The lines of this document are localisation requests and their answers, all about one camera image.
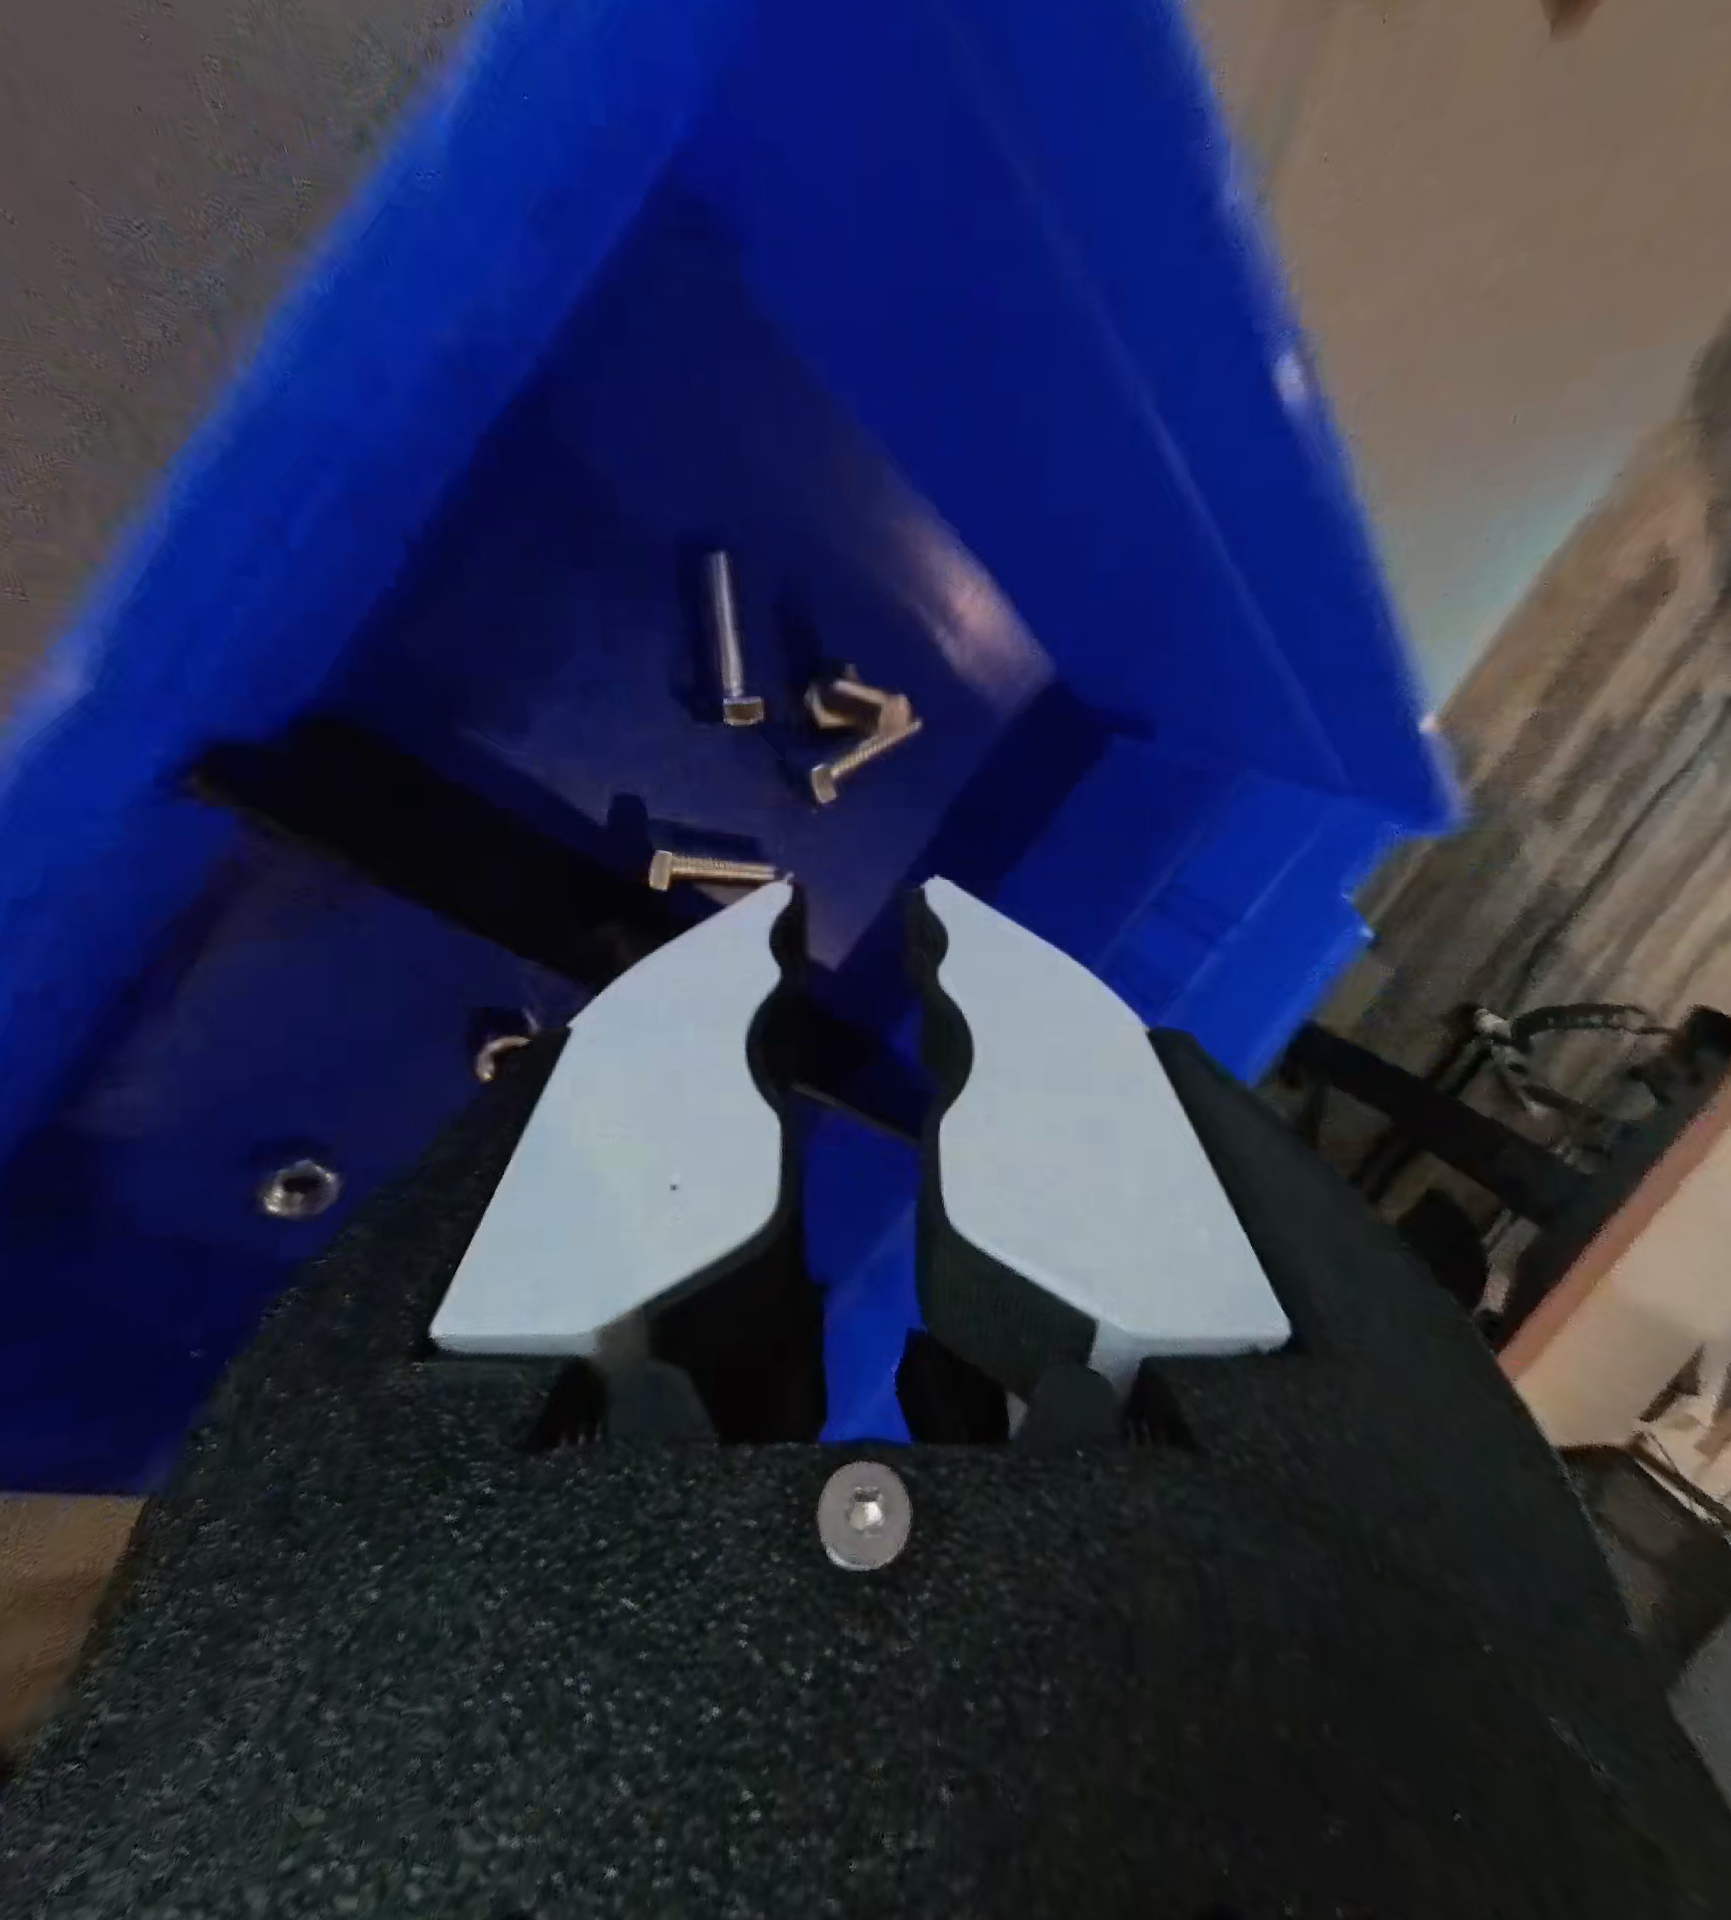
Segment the blue plastic bin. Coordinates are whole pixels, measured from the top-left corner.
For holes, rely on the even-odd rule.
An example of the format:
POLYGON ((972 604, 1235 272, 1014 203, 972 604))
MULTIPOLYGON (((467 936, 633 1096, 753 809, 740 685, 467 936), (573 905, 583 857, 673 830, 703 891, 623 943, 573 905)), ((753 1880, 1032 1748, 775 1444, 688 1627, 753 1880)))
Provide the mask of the blue plastic bin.
MULTIPOLYGON (((0 726, 0 1494, 161 1481, 473 1014, 580 999, 192 799, 202 742, 334 714, 633 881, 779 860, 902 1064, 925 877, 1253 1078, 1459 815, 1174 2, 495 2, 172 438, 0 726), (819 808, 841 670, 925 729, 819 808), (276 1224, 299 1156, 342 1197, 276 1224)), ((809 1165, 830 1437, 892 1437, 899 1153, 809 1165)))

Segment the black bin divider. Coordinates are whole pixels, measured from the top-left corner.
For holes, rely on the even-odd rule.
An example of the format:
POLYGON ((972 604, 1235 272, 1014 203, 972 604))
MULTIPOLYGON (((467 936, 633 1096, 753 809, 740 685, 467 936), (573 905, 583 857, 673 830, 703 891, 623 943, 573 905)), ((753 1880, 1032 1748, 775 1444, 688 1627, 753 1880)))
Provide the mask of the black bin divider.
MULTIPOLYGON (((695 930, 703 898, 654 895, 605 857, 555 837, 428 759, 334 714, 307 714, 264 739, 202 742, 179 788, 288 846, 507 951, 602 993, 651 951, 695 930)), ((769 1055, 789 1087, 833 1114, 916 1145, 927 1104, 916 1071, 868 1027, 809 989, 769 1055)))

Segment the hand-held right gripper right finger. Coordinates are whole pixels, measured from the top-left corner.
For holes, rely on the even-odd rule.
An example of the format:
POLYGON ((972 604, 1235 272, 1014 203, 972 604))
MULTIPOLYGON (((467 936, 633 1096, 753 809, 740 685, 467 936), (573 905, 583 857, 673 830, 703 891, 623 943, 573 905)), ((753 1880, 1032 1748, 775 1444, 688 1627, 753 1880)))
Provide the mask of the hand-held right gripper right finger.
POLYGON ((1288 1311, 1153 1028, 1065 951, 948 877, 907 951, 932 1104, 921 1137, 921 1329, 997 1388, 1086 1366, 1291 1347, 1288 1311))

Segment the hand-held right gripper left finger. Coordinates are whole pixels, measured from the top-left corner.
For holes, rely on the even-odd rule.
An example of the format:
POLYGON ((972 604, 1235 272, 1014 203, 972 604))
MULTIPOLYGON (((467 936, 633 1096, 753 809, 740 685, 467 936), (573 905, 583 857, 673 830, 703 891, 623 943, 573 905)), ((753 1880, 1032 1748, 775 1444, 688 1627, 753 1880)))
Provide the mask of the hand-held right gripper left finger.
POLYGON ((429 1322, 453 1357, 598 1357, 758 1255, 795 1197, 805 902, 769 881, 612 978, 429 1322))

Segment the wood-edged table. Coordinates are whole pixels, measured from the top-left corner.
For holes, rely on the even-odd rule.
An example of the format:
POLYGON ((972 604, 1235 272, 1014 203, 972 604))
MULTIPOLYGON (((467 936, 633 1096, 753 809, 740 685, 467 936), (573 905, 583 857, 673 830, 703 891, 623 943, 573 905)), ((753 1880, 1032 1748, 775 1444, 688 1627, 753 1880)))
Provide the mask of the wood-edged table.
POLYGON ((1555 1450, 1632 1453, 1731 1520, 1731 1068, 1500 1366, 1555 1450))

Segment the black office chair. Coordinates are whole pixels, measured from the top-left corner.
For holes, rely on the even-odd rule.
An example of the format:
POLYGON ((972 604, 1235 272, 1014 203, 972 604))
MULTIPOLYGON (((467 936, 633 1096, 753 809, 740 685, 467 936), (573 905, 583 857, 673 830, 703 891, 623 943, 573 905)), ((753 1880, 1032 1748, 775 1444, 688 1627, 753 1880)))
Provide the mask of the black office chair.
POLYGON ((1344 1093, 1382 1117, 1412 1156, 1454 1169, 1511 1220, 1528 1224, 1534 1241, 1511 1269, 1500 1307, 1483 1304, 1483 1234, 1450 1194, 1424 1193, 1396 1224, 1438 1287, 1500 1352, 1729 1080, 1731 1014, 1697 1004, 1681 1023, 1663 1027, 1631 1002, 1555 1002, 1511 1019, 1468 1004, 1459 1037, 1468 1066, 1448 1082, 1400 1068, 1315 1023, 1301 1027, 1284 1068, 1305 1092, 1299 1127, 1310 1145, 1317 1141, 1330 1096, 1344 1093), (1538 1047, 1576 1035, 1653 1047, 1625 1071, 1648 1093, 1648 1114, 1612 1117, 1541 1078, 1538 1047), (1510 1120, 1471 1104, 1465 1092, 1482 1068, 1490 1068, 1527 1114, 1576 1127, 1587 1162, 1568 1162, 1510 1120))

